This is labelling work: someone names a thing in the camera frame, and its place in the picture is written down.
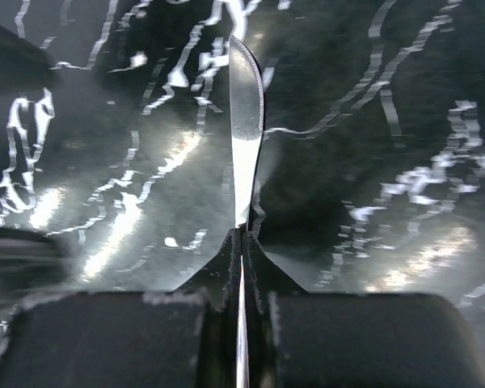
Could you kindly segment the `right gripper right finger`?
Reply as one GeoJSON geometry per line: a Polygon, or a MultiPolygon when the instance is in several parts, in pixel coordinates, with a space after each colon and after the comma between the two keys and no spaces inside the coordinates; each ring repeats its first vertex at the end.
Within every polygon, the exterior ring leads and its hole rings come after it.
{"type": "Polygon", "coordinates": [[[485,387],[458,310],[429,293],[307,293],[242,239],[251,387],[485,387]]]}

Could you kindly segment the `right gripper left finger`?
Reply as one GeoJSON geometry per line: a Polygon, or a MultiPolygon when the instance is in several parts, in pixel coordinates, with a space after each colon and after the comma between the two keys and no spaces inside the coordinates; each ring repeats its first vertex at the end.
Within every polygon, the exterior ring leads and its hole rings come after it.
{"type": "Polygon", "coordinates": [[[0,387],[236,387],[241,234],[171,293],[108,291],[25,297],[0,339],[0,387]]]}

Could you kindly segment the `silver table knife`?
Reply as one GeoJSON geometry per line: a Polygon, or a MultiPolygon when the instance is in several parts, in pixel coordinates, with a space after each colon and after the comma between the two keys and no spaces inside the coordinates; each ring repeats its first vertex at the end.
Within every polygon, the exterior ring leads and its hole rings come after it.
{"type": "MultiPolygon", "coordinates": [[[[259,68],[249,48],[237,37],[229,40],[230,132],[234,172],[234,225],[248,229],[256,166],[264,125],[264,92],[259,68]]],[[[250,385],[246,287],[243,255],[238,259],[236,386],[250,385]]]]}

